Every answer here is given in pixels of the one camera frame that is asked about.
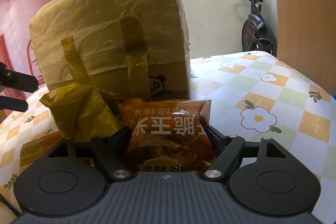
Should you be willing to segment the orange snack bag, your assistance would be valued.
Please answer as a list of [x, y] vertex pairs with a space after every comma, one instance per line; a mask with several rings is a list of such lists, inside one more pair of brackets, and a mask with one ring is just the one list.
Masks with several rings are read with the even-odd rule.
[[202, 173], [216, 159], [205, 131], [210, 100], [122, 100], [119, 112], [132, 136], [126, 153], [133, 172]]

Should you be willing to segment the checkered floral tablecloth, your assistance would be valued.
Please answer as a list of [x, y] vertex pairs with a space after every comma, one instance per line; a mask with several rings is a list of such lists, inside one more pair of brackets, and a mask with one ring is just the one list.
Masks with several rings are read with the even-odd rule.
[[335, 223], [335, 99], [261, 51], [191, 60], [191, 97], [210, 99], [210, 124], [225, 135], [271, 137], [321, 183], [314, 215]]

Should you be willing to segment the black exercise bike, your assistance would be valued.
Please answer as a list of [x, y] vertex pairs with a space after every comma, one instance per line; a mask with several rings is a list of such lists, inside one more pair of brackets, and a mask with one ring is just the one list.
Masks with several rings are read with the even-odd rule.
[[241, 31], [243, 51], [258, 50], [276, 56], [277, 39], [261, 11], [264, 0], [248, 1], [251, 3], [251, 12], [245, 20]]

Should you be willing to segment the brown cardboard box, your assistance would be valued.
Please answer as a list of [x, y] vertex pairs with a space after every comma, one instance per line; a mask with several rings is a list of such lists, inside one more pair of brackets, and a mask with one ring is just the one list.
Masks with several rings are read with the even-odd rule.
[[116, 101], [190, 98], [189, 30], [182, 0], [52, 0], [30, 37], [63, 136], [119, 130]]

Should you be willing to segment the wooden headboard panel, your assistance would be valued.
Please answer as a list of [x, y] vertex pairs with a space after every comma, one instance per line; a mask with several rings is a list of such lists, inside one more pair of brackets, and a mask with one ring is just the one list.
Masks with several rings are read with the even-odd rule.
[[277, 57], [335, 93], [335, 0], [277, 0]]

